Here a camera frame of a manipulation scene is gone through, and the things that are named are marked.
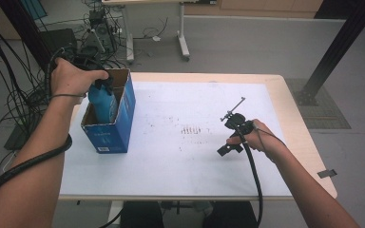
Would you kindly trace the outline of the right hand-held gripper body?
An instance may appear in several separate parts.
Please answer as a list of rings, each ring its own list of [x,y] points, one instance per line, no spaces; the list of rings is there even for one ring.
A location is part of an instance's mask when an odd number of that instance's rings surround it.
[[[226,114],[221,117],[221,121],[224,126],[234,131],[233,137],[243,138],[245,135],[250,134],[254,130],[253,122],[247,120],[242,114],[236,112],[236,109],[245,101],[244,97],[240,98],[240,101],[230,110],[226,111]]]

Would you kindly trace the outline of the white table leg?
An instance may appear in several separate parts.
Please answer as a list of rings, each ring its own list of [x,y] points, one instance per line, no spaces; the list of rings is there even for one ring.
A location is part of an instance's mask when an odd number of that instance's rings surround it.
[[[121,211],[123,208],[124,208],[124,203],[122,201],[114,200],[110,203],[108,222],[111,225],[120,223]]]

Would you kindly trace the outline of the dark metal post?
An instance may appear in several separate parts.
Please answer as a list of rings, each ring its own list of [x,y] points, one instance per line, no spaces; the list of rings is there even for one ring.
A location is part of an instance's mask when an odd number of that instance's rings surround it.
[[[26,44],[38,66],[48,75],[52,51],[48,48],[34,20],[21,0],[0,0],[0,8]]]

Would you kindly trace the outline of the grey tape strip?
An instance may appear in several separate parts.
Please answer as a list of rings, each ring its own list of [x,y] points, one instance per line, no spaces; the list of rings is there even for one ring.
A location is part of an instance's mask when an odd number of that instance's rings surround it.
[[[318,172],[317,174],[321,179],[324,179],[324,178],[331,178],[331,177],[336,176],[337,172],[335,169],[331,169],[331,170],[326,169],[326,170]]]

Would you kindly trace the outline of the blue cardboard box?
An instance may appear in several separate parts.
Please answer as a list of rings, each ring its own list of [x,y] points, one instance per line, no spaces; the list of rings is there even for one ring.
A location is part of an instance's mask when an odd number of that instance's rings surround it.
[[[135,92],[128,68],[108,69],[113,78],[113,93],[118,103],[113,123],[98,123],[88,100],[81,127],[98,153],[126,153],[135,111]]]

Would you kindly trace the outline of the white desk frame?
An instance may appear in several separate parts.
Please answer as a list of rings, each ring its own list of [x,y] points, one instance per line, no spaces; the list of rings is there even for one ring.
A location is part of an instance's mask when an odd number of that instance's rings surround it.
[[[182,57],[185,60],[189,60],[190,53],[184,36],[184,3],[196,2],[197,0],[101,0],[106,6],[113,6],[121,11],[124,21],[125,32],[125,58],[126,61],[131,64],[134,62],[134,40],[133,35],[130,32],[127,15],[127,5],[141,5],[141,4],[165,4],[175,3],[179,5],[179,29],[177,30],[177,38],[182,51]]]

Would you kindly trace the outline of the blue bottle with white cap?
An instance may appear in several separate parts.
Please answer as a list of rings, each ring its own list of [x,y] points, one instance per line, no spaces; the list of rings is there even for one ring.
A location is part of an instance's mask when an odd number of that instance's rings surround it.
[[[111,87],[92,85],[88,91],[88,99],[93,105],[97,122],[111,124],[114,122],[118,103]]]

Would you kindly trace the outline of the black box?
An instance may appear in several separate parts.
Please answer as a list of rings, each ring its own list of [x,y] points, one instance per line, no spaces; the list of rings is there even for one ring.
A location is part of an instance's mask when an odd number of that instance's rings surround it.
[[[47,50],[46,63],[57,50],[60,51],[59,56],[67,60],[71,60],[75,56],[77,41],[71,28],[41,31],[40,36]]]

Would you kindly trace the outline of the grey floor mat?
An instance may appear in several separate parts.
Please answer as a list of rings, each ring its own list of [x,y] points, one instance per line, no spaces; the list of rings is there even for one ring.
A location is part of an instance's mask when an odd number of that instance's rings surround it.
[[[308,129],[351,129],[348,121],[323,86],[310,103],[301,103],[299,93],[306,79],[286,79],[300,115]]]

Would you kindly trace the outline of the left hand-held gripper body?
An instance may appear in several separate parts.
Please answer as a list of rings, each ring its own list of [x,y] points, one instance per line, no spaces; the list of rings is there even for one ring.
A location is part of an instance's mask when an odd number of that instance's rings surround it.
[[[99,60],[99,50],[96,47],[78,48],[78,46],[77,46],[76,54],[71,60],[67,60],[63,57],[60,57],[59,54],[60,54],[60,51],[57,50],[52,55],[52,68],[53,69],[55,69],[58,66],[56,61],[59,58],[62,58],[64,60],[68,61],[75,67],[78,67],[82,70],[104,70],[105,69]]]

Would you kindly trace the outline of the person's right leg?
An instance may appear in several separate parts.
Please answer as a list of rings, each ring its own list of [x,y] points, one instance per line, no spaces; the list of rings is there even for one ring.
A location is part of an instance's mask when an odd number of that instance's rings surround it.
[[[252,205],[249,201],[216,201],[213,210],[206,216],[202,228],[258,228]]]

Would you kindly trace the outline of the wooden cabinets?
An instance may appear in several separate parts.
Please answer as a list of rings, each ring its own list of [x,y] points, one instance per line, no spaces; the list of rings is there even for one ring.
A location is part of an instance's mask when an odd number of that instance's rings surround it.
[[[314,18],[323,0],[212,0],[186,4],[186,15]]]

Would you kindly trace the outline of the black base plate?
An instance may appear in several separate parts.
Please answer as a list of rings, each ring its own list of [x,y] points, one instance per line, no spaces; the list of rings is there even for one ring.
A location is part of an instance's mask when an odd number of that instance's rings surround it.
[[[34,129],[35,126],[33,124],[17,124],[11,131],[4,147],[7,150],[20,150],[27,142]]]

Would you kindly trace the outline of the black metal post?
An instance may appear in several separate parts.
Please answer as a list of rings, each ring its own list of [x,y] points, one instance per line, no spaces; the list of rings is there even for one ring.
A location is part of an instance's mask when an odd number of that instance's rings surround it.
[[[294,92],[297,105],[317,105],[318,92],[364,28],[365,0],[360,0],[324,53],[309,80],[301,90]]]

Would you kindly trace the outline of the person's left leg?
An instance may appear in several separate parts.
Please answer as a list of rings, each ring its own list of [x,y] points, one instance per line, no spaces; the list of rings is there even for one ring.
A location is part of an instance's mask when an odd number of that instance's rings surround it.
[[[127,201],[121,214],[121,228],[164,228],[157,201]]]

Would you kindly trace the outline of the person's leg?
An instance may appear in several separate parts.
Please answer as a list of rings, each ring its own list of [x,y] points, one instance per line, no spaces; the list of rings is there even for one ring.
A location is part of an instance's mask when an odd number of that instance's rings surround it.
[[[157,201],[127,201],[121,214],[121,228],[164,228]]]
[[[206,216],[202,228],[258,228],[252,205],[249,201],[216,201],[213,210]]]

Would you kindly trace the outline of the person's right hand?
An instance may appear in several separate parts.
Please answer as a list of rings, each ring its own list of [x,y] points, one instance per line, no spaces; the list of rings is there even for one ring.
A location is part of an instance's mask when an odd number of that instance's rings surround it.
[[[252,148],[263,152],[273,162],[286,161],[292,156],[287,146],[276,137],[265,123],[254,119],[253,131],[244,136],[244,141]]]

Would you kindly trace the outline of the white paper sheet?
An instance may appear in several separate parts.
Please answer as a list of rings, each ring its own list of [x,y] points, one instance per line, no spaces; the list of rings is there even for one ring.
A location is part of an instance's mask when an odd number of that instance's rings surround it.
[[[99,154],[75,118],[66,153],[62,197],[287,197],[277,168],[261,153],[249,160],[231,151],[220,156],[231,130],[221,117],[236,109],[260,119],[282,135],[263,84],[136,82],[129,147],[122,154]]]

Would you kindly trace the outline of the person's left hand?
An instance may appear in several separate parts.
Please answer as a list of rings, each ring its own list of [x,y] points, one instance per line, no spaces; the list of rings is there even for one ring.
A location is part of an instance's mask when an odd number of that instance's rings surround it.
[[[78,105],[96,80],[109,77],[104,70],[82,70],[63,58],[55,60],[57,67],[51,73],[50,104]]]

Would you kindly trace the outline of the computer tower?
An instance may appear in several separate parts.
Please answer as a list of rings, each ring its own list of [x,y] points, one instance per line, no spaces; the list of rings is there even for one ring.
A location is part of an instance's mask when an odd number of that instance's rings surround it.
[[[113,27],[107,22],[103,9],[94,9],[89,12],[90,28],[86,44],[95,46],[101,53],[110,53],[115,50]]]

